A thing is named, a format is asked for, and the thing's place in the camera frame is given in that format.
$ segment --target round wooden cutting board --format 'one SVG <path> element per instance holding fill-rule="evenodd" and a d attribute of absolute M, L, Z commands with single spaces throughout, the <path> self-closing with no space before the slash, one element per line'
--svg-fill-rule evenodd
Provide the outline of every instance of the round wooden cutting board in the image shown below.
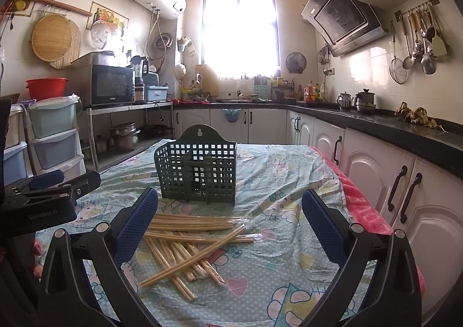
<path fill-rule="evenodd" d="M 32 49 L 45 62 L 55 62 L 69 50 L 72 41 L 69 21 L 49 14 L 39 20 L 32 33 Z"/>
<path fill-rule="evenodd" d="M 80 52 L 82 51 L 82 34 L 79 27 L 72 20 L 69 20 L 69 25 L 71 27 L 72 36 L 71 47 L 60 59 L 55 62 L 50 62 L 50 66 L 55 69 L 61 70 L 69 67 L 71 62 L 80 57 Z"/>

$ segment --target red plastic bowl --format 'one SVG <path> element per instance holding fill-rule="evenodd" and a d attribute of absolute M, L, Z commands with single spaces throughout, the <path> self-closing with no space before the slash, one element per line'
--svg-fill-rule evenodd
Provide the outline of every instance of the red plastic bowl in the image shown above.
<path fill-rule="evenodd" d="M 52 97 L 63 97 L 68 81 L 66 78 L 32 79 L 26 80 L 26 88 L 29 89 L 32 100 L 40 101 Z"/>

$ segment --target wire strainer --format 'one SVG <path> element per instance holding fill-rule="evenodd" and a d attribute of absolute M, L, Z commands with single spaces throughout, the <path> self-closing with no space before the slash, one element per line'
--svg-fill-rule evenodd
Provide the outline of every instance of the wire strainer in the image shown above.
<path fill-rule="evenodd" d="M 392 80 L 394 80 L 397 84 L 405 83 L 407 80 L 407 71 L 403 67 L 403 62 L 399 58 L 395 56 L 395 30 L 394 24 L 391 21 L 391 33 L 392 33 L 392 49 L 394 58 L 391 60 L 391 64 L 389 66 L 389 74 L 391 75 Z"/>

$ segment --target metal screw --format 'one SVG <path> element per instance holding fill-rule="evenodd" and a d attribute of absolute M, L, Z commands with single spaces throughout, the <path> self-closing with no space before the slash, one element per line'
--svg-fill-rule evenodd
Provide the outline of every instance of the metal screw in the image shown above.
<path fill-rule="evenodd" d="M 405 238 L 405 232 L 401 229 L 397 229 L 394 234 L 398 238 Z"/>
<path fill-rule="evenodd" d="M 98 224 L 98 225 L 96 226 L 96 231 L 97 231 L 97 232 L 100 232 L 100 233 L 103 233 L 103 232 L 107 231 L 108 228 L 109 228 L 108 223 L 102 222 L 101 224 Z"/>
<path fill-rule="evenodd" d="M 55 237 L 56 237 L 56 238 L 61 238 L 63 235 L 64 235 L 64 229 L 58 229 L 58 230 L 55 232 Z"/>
<path fill-rule="evenodd" d="M 350 229 L 355 233 L 361 233 L 365 230 L 360 224 L 352 224 Z"/>

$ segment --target hello kitty tablecloth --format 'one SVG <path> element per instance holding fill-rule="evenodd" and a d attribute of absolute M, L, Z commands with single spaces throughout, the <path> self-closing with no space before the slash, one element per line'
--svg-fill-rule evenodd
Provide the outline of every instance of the hello kitty tablecloth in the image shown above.
<path fill-rule="evenodd" d="M 146 187 L 160 190 L 153 156 L 166 142 L 103 172 L 100 188 L 78 200 L 77 219 L 61 227 L 70 234 L 88 231 L 101 221 L 111 221 Z M 209 278 L 188 283 L 198 296 L 190 303 L 168 279 L 142 288 L 140 280 L 161 271 L 144 241 L 132 260 L 122 265 L 132 287 L 164 327 L 296 327 L 339 268 L 328 261 L 300 207 L 303 192 L 312 188 L 328 207 L 339 209 L 352 221 L 341 182 L 316 151 L 302 145 L 238 144 L 236 180 L 235 208 L 223 203 L 159 201 L 165 213 L 251 219 L 246 224 L 248 232 L 261 233 L 263 241 L 229 244 L 208 258 L 226 280 L 225 286 Z M 38 232 L 45 248 L 57 228 Z M 86 269 L 103 312 L 117 318 L 90 262 Z M 372 262 L 345 317 L 358 310 L 373 270 Z"/>

